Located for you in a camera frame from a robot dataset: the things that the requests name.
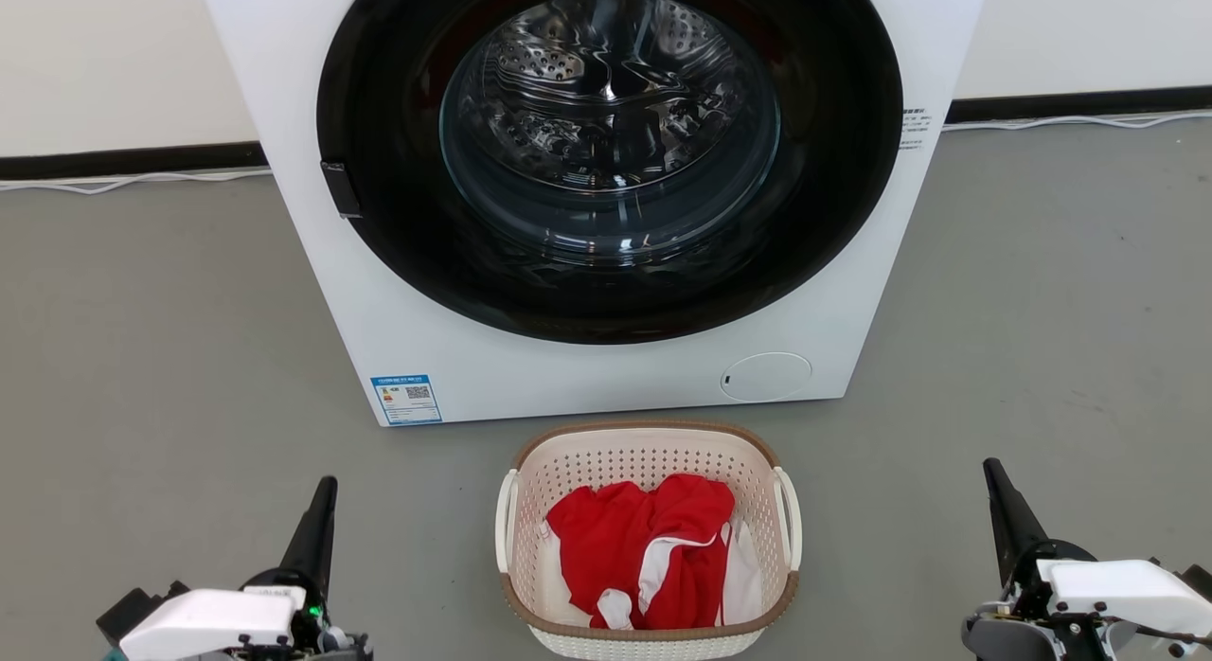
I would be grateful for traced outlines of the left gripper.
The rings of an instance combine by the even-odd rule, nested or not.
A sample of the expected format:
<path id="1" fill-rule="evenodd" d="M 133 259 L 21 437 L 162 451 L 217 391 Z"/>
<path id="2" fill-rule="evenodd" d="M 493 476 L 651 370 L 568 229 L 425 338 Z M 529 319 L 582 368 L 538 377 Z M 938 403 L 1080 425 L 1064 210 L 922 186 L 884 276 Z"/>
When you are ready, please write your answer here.
<path id="1" fill-rule="evenodd" d="M 332 562 L 338 481 L 324 475 L 311 505 L 304 511 L 295 536 L 278 566 L 250 579 L 242 592 L 256 588 L 303 591 L 303 604 L 295 609 L 290 633 L 276 642 L 259 644 L 250 634 L 238 636 L 238 646 L 225 649 L 234 660 L 373 660 L 368 634 L 348 634 L 330 621 L 328 583 Z"/>

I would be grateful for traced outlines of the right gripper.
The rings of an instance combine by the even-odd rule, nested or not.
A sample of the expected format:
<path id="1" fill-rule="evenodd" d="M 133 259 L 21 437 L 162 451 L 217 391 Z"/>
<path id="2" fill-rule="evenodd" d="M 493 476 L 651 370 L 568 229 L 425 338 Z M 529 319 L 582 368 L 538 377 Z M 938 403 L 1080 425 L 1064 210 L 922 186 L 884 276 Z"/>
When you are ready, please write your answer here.
<path id="1" fill-rule="evenodd" d="M 1039 562 L 1094 562 L 1087 549 L 1048 539 L 1000 458 L 982 463 L 997 570 L 1004 592 L 961 623 L 961 643 L 977 660 L 1113 660 L 1110 626 L 1094 614 L 1052 604 Z"/>

